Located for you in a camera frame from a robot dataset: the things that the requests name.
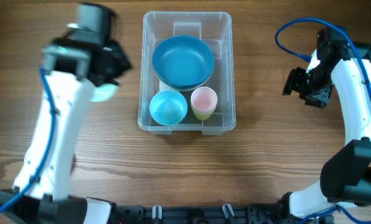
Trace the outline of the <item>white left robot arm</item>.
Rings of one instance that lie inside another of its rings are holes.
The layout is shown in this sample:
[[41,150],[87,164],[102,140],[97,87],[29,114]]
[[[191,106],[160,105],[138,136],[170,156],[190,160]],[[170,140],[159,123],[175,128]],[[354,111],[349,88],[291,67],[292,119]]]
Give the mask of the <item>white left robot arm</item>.
[[74,151],[97,92],[118,86],[131,64],[117,41],[57,38],[39,68],[42,102],[24,164],[0,190],[0,215],[15,223],[105,223],[110,204],[70,195]]

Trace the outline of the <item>cream beige bowl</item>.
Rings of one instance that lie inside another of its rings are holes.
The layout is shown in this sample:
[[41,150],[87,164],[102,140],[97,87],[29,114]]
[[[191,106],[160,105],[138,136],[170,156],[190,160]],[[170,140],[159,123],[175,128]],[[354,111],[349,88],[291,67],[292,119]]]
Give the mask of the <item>cream beige bowl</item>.
[[178,92],[183,92],[183,91],[194,91],[195,89],[197,89],[198,87],[193,87],[193,88],[186,88],[186,89],[177,89],[177,88],[173,88],[174,91],[178,91]]

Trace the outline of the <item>mint green small bowl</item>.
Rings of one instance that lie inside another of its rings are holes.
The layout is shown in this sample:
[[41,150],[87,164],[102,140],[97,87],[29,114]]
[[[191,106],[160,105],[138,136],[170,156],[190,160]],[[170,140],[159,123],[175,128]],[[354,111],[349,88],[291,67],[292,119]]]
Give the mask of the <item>mint green small bowl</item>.
[[121,83],[118,80],[113,80],[111,83],[102,84],[99,87],[96,87],[93,91],[91,102],[102,102],[108,101],[118,91]]

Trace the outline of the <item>light blue small bowl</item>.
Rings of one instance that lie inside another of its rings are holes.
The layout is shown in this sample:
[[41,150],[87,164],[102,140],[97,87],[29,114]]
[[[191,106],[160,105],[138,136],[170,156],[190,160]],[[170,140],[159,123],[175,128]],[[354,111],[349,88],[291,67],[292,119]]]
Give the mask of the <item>light blue small bowl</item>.
[[164,90],[155,94],[149,105],[153,120],[163,126],[180,123],[188,112],[186,98],[178,91]]

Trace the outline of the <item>yellow plastic cup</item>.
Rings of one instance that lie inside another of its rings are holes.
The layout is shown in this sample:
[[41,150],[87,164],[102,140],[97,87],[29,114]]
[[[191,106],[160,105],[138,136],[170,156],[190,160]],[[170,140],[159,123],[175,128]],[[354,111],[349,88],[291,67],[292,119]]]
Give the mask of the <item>yellow plastic cup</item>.
[[213,114],[212,111],[193,111],[194,116],[199,120],[206,120]]

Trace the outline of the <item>pink plastic cup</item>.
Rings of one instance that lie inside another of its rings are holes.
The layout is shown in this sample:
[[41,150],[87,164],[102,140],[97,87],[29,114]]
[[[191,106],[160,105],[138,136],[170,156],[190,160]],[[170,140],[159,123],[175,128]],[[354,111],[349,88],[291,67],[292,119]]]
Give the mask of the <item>pink plastic cup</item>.
[[213,89],[202,86],[192,92],[190,103],[198,110],[207,111],[217,106],[218,96]]

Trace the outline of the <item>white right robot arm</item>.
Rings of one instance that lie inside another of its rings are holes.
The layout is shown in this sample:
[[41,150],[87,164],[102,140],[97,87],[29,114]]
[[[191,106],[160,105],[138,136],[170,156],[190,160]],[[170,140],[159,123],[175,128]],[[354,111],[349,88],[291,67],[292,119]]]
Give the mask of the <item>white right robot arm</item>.
[[345,127],[345,145],[324,164],[319,181],[289,195],[294,217],[371,205],[371,45],[350,44],[346,33],[344,27],[321,29],[308,68],[291,70],[284,85],[284,95],[295,91],[317,108],[325,108],[336,90]]

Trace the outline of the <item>dark blue bowl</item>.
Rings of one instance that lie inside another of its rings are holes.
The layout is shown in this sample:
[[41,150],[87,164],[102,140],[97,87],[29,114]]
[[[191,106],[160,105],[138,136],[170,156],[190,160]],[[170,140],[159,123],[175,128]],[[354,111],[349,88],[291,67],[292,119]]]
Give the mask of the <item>dark blue bowl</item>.
[[[160,77],[157,73],[155,73],[155,76],[156,76],[156,78],[157,78],[159,81],[162,81],[163,83],[165,83],[165,82],[163,81],[163,78]],[[211,78],[211,75],[210,75],[208,78],[206,78],[204,81],[202,81],[202,82],[200,82],[200,83],[198,83],[198,84],[196,84],[196,85],[186,85],[186,86],[177,86],[177,87],[173,87],[173,86],[168,85],[167,83],[165,83],[165,84],[166,84],[167,86],[169,86],[169,87],[172,87],[172,88],[177,88],[177,89],[186,89],[186,88],[193,88],[193,87],[201,87],[201,86],[203,86],[204,84],[206,84],[210,78]]]
[[152,56],[155,73],[170,86],[196,85],[213,74],[214,54],[203,41],[190,35],[163,40]]

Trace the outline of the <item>cream plastic cup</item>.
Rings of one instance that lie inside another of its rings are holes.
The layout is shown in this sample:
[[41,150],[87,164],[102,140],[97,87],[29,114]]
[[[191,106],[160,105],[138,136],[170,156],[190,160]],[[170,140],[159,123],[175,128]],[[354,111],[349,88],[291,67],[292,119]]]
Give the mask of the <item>cream plastic cup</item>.
[[193,114],[194,114],[195,117],[197,117],[197,116],[210,116],[215,111],[215,109],[216,109],[216,107],[213,107],[210,110],[201,111],[201,110],[198,110],[197,108],[195,108],[194,106],[192,106],[192,111],[193,111]]

